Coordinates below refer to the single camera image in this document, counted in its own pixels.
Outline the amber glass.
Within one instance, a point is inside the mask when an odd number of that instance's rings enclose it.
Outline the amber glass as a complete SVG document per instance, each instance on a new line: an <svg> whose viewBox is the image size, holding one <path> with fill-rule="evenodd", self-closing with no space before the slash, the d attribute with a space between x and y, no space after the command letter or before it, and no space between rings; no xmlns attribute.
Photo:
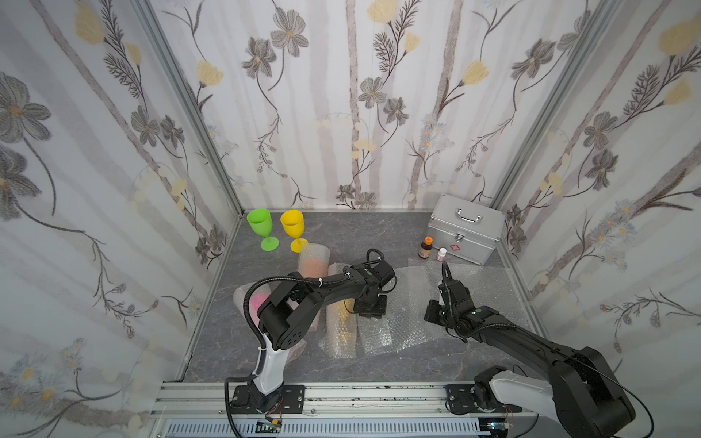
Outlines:
<svg viewBox="0 0 701 438"><path fill-rule="evenodd" d="M354 299L343 299L325 308L326 335L321 347L332 359L357 357L358 318Z"/></svg>

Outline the yellow glass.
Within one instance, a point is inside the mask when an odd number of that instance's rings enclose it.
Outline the yellow glass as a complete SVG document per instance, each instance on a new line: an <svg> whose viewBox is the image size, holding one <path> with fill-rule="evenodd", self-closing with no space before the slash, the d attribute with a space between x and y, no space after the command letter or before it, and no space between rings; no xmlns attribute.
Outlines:
<svg viewBox="0 0 701 438"><path fill-rule="evenodd" d="M293 239L290 243L291 251L299 254L308 244L308 241L302 237L305 232L303 213L299 210L288 210L281 215L280 222L285 233Z"/></svg>

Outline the green plastic wine glass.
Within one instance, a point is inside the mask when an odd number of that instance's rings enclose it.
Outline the green plastic wine glass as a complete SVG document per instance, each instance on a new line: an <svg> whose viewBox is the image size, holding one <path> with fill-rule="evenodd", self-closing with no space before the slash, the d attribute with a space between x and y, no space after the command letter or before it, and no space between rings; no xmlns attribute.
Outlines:
<svg viewBox="0 0 701 438"><path fill-rule="evenodd" d="M260 247L265 252L271 252L279 247L279 239L272 237L273 221L270 211L265 208L257 208L248 213L248 224L255 234L263 238Z"/></svg>

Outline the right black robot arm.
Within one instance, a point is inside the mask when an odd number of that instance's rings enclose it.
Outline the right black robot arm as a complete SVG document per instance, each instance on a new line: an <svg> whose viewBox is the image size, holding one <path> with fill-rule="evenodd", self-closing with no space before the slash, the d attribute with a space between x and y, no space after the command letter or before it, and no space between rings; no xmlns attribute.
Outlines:
<svg viewBox="0 0 701 438"><path fill-rule="evenodd" d="M501 350L529 366L535 378L502 366L481 372L467 395L449 395L458 414L490 414L509 405L558 422L571 437L615 437L636 418L637 396L616 379L598 350L576 350L518 326L488 306L477 307L468 288L441 266L441 299L431 300L425 321L448 334Z"/></svg>

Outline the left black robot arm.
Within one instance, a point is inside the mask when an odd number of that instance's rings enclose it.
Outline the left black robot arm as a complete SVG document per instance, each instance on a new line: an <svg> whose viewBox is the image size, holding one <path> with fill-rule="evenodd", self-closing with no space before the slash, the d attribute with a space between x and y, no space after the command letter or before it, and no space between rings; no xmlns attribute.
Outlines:
<svg viewBox="0 0 701 438"><path fill-rule="evenodd" d="M286 276L255 282L244 296L244 318L259 343L257 366L245 377L224 381L226 419L235 437L235 411L271 414L285 401L285 367L291 349L303 341L314 319L327 305L352 299L352 313L381 318L389 291L396 281L394 268L382 251L371 248L365 261L345 266L328 277L304 277L295 271Z"/></svg>

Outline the orange glass in bubble wrap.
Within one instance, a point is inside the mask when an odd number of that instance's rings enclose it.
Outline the orange glass in bubble wrap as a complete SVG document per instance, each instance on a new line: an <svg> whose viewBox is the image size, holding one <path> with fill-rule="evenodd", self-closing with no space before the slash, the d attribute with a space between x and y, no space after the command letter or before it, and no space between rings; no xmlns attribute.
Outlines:
<svg viewBox="0 0 701 438"><path fill-rule="evenodd" d="M298 271L303 277L327 277L330 265L330 248L308 243L299 254Z"/></svg>

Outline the pink glass in bubble wrap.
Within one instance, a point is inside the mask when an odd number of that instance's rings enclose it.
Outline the pink glass in bubble wrap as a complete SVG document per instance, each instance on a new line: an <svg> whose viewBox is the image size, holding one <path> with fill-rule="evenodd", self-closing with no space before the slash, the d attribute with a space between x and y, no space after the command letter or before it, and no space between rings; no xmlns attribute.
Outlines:
<svg viewBox="0 0 701 438"><path fill-rule="evenodd" d="M244 313L245 295L251 286L252 286L252 283L243 285L241 287L238 287L234 292L233 301L234 301L235 306L238 308L238 310L241 313ZM270 284L263 285L263 286L257 288L253 292L253 294L248 302L249 313L250 313L251 319L253 320L253 323L256 327L258 327L258 325L259 325L259 317L257 315L257 312L258 312L259 308L261 307L261 305L269 297L270 294L271 294ZM306 341L301 341L299 344L294 346L290 350L290 354L288 354L287 363L292 363L292 361L299 359L302 352L304 352L306 346L307 346Z"/></svg>

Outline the brown bottle orange cap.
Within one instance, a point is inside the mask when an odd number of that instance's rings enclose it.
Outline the brown bottle orange cap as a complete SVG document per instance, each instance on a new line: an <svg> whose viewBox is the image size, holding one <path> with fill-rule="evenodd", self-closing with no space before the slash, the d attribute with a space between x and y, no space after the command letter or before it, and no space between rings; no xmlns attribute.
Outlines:
<svg viewBox="0 0 701 438"><path fill-rule="evenodd" d="M434 239L432 237L426 237L419 248L418 255L421 259L429 259L433 251Z"/></svg>

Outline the silver aluminium case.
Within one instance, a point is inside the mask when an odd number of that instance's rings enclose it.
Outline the silver aluminium case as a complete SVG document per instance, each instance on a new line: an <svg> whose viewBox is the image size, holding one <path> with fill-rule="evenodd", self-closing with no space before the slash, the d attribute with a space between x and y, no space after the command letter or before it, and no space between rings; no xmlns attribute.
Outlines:
<svg viewBox="0 0 701 438"><path fill-rule="evenodd" d="M483 266L497 248L504 229L505 215L500 211L443 193L426 233L434 240L434 247Z"/></svg>

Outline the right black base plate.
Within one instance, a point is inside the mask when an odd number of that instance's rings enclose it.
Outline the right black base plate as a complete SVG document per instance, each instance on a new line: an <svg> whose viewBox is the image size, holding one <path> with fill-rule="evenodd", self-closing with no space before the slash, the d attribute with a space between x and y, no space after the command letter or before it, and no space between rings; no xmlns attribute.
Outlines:
<svg viewBox="0 0 701 438"><path fill-rule="evenodd" d="M454 415L506 414L523 409L497 401L494 394L482 384L449 384L445 386L445 404Z"/></svg>

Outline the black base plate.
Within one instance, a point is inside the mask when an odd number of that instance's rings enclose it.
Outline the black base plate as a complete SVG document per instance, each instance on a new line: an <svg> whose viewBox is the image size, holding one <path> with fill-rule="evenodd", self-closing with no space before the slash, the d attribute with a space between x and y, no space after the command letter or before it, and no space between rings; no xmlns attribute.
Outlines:
<svg viewBox="0 0 701 438"><path fill-rule="evenodd" d="M282 385L264 395L254 383L226 387L226 407L231 414L302 414L306 387Z"/></svg>
<svg viewBox="0 0 701 438"><path fill-rule="evenodd" d="M494 394L482 384L449 384L445 386L445 404L454 415L506 414L523 409L497 401Z"/></svg>

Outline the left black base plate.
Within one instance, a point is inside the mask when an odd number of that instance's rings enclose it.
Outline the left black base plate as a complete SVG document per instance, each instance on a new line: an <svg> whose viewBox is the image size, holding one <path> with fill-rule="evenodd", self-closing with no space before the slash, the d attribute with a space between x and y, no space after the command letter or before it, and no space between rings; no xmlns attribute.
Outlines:
<svg viewBox="0 0 701 438"><path fill-rule="evenodd" d="M264 395L254 383L226 387L226 407L231 414L302 414L306 387L282 385Z"/></svg>

